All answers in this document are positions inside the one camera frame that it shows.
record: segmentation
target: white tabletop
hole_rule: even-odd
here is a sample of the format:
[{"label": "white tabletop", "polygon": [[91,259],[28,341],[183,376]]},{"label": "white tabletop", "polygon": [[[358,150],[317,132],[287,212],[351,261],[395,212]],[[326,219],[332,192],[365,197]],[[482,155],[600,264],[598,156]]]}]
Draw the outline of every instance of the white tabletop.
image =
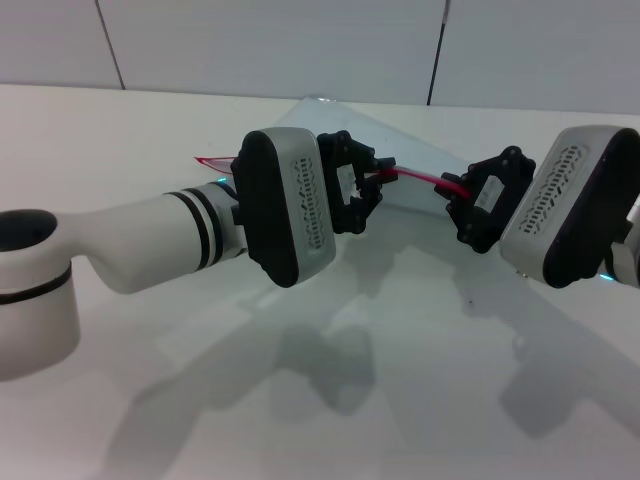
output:
[{"label": "white tabletop", "polygon": [[[80,211],[215,178],[290,100],[0,87],[0,209]],[[640,117],[351,105],[471,161],[541,161]],[[74,263],[83,338],[0,385],[0,477],[588,480],[640,472],[640,292],[552,290],[445,219],[376,211],[296,288],[242,258],[133,296]]]}]

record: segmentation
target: white table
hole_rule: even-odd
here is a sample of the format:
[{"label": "white table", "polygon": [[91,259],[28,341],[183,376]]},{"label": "white table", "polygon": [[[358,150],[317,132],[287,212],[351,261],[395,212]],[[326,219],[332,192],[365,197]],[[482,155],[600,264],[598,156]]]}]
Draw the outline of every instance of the white table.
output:
[{"label": "white table", "polygon": [[[0,88],[0,209],[80,211],[214,178],[295,104]],[[640,117],[352,105],[469,161],[542,160]],[[74,263],[83,339],[0,385],[0,477],[623,480],[640,472],[640,292],[555,291],[445,219],[376,211],[291,290],[248,258],[130,297]]]}]

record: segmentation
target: white wall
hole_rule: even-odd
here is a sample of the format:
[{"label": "white wall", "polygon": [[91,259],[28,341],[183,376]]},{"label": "white wall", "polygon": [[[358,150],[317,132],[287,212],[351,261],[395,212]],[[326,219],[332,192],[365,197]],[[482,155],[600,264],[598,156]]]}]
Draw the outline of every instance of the white wall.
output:
[{"label": "white wall", "polygon": [[640,114],[638,0],[452,0],[434,105]]},{"label": "white wall", "polygon": [[101,2],[128,89],[425,104],[444,0]]},{"label": "white wall", "polygon": [[0,83],[120,88],[93,0],[2,0]]}]

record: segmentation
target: ventilation grille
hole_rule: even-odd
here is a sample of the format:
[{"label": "ventilation grille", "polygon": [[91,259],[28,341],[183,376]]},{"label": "ventilation grille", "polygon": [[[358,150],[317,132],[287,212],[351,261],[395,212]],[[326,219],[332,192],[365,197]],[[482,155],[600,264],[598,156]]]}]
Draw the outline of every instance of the ventilation grille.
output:
[{"label": "ventilation grille", "polygon": [[578,145],[571,145],[560,152],[518,230],[528,235],[542,232],[585,157],[586,149]]},{"label": "ventilation grille", "polygon": [[304,233],[309,250],[319,250],[324,245],[325,233],[316,177],[310,158],[301,158],[293,164],[296,188],[300,196],[300,208]]}]

